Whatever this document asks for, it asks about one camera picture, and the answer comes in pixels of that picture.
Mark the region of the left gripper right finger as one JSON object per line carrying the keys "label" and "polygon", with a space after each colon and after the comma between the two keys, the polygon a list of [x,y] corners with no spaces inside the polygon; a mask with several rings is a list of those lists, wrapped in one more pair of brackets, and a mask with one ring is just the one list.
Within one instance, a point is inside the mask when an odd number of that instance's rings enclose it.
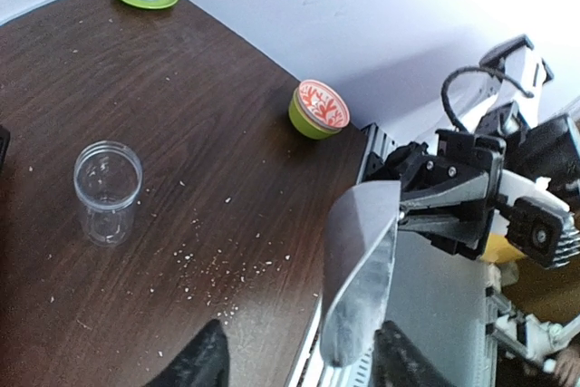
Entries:
{"label": "left gripper right finger", "polygon": [[453,383],[427,359],[393,321],[375,331],[372,386],[451,387]]}

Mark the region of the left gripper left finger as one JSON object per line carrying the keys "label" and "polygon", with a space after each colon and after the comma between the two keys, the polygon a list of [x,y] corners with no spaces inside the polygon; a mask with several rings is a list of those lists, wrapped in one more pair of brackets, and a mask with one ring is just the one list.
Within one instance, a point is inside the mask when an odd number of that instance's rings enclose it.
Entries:
{"label": "left gripper left finger", "polygon": [[227,387],[230,354],[218,319],[208,321],[146,386]]}

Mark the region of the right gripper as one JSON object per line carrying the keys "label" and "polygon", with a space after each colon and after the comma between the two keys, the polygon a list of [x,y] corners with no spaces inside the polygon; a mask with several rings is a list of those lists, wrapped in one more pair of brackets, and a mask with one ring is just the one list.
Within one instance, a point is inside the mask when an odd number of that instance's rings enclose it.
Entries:
{"label": "right gripper", "polygon": [[487,245],[507,144],[465,131],[439,129],[437,135],[435,155],[418,142],[384,159],[371,153],[362,181],[398,181],[399,230],[417,233],[450,255],[476,260]]}

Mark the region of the metal scoop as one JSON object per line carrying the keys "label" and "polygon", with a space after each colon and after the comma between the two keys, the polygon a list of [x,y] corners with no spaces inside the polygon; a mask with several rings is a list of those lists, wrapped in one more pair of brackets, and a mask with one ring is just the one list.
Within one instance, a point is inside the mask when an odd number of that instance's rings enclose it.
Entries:
{"label": "metal scoop", "polygon": [[373,344],[386,315],[395,262],[401,184],[370,181],[346,190],[325,225],[322,326],[325,364],[346,367]]}

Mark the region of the clear plastic jar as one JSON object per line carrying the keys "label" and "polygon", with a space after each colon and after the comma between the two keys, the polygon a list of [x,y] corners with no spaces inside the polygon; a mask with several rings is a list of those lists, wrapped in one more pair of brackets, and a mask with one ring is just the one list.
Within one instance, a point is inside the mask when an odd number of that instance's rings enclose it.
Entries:
{"label": "clear plastic jar", "polygon": [[72,181],[85,236],[101,247],[126,241],[143,182],[137,154],[117,141],[94,142],[78,155]]}

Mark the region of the black three-compartment candy bin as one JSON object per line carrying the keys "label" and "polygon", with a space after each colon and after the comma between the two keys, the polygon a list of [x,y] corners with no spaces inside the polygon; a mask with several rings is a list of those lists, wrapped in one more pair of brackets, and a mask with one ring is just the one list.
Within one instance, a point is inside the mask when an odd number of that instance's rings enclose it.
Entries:
{"label": "black three-compartment candy bin", "polygon": [[0,126],[0,170],[2,170],[5,165],[5,157],[8,151],[10,139],[10,131],[4,126]]}

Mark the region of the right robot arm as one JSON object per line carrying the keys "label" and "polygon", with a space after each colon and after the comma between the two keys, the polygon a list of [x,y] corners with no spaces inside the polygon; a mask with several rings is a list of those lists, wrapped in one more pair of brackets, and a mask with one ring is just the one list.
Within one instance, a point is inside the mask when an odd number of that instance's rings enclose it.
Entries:
{"label": "right robot arm", "polygon": [[400,229],[449,254],[482,258],[502,218],[512,247],[544,268],[565,266],[579,253],[579,130],[566,113],[547,121],[534,113],[554,75],[525,35],[494,47],[472,71],[486,75],[483,92],[495,98],[475,127],[451,105],[450,86],[470,72],[461,67],[441,85],[451,126],[437,131],[436,151],[412,142],[386,157],[371,153],[362,180],[398,181]]}

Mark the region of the green bowl with red lid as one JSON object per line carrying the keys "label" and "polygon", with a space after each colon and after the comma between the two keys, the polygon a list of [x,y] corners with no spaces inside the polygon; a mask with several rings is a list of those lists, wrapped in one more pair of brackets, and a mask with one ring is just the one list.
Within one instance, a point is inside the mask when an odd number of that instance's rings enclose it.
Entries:
{"label": "green bowl with red lid", "polygon": [[301,81],[293,92],[288,116],[295,129],[312,140],[324,140],[350,123],[350,111],[342,97],[317,80]]}

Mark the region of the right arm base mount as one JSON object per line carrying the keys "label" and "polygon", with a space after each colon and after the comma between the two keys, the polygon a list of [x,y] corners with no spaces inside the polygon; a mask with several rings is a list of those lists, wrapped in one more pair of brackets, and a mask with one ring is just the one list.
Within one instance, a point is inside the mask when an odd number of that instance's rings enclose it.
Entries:
{"label": "right arm base mount", "polygon": [[404,144],[394,140],[376,123],[367,125],[362,129],[362,132],[366,136],[366,146],[356,183],[373,180],[372,175],[377,171],[380,172],[377,180],[400,180],[401,176],[396,175],[393,169],[382,170],[382,167],[389,156],[398,148],[404,147]]}

